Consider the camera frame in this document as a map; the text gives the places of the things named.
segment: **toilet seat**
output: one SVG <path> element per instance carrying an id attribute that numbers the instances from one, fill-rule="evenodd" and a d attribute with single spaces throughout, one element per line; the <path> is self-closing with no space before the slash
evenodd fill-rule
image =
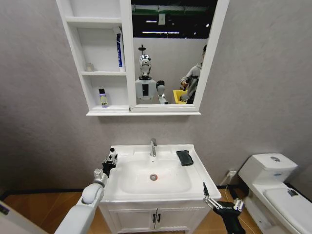
<path id="1" fill-rule="evenodd" d="M 266 190 L 264 196 L 300 233 L 312 233 L 312 203 L 301 194 L 280 188 Z"/>

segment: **drain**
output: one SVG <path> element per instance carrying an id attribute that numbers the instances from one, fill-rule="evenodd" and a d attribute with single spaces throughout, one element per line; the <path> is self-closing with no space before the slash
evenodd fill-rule
<path id="1" fill-rule="evenodd" d="M 150 175 L 150 179 L 151 179 L 152 181 L 157 180 L 157 178 L 158 178 L 158 176 L 157 176 L 156 174 L 151 174 L 151 175 Z"/>

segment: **sink basin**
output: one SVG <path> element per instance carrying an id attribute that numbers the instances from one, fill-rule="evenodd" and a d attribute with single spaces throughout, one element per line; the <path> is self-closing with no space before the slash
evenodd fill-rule
<path id="1" fill-rule="evenodd" d="M 178 160 L 148 157 L 127 163 L 119 183 L 123 191 L 133 194 L 180 193 L 191 187 L 187 171 Z"/>
<path id="2" fill-rule="evenodd" d="M 150 156 L 150 145 L 112 147 L 117 167 L 110 172 L 102 202 L 202 200 L 203 182 L 211 197 L 221 198 L 193 145 L 158 145 L 156 157 Z M 194 164 L 182 166 L 178 150 L 188 150 Z"/>

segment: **ceiling light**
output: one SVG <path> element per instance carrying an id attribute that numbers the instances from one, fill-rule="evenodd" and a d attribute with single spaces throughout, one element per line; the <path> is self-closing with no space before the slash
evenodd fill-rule
<path id="1" fill-rule="evenodd" d="M 180 32 L 142 32 L 143 34 L 179 34 Z"/>

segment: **mirror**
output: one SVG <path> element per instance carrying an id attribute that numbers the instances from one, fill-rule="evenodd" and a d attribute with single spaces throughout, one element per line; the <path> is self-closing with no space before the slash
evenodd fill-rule
<path id="1" fill-rule="evenodd" d="M 137 104 L 193 104 L 217 0 L 132 0 Z"/>

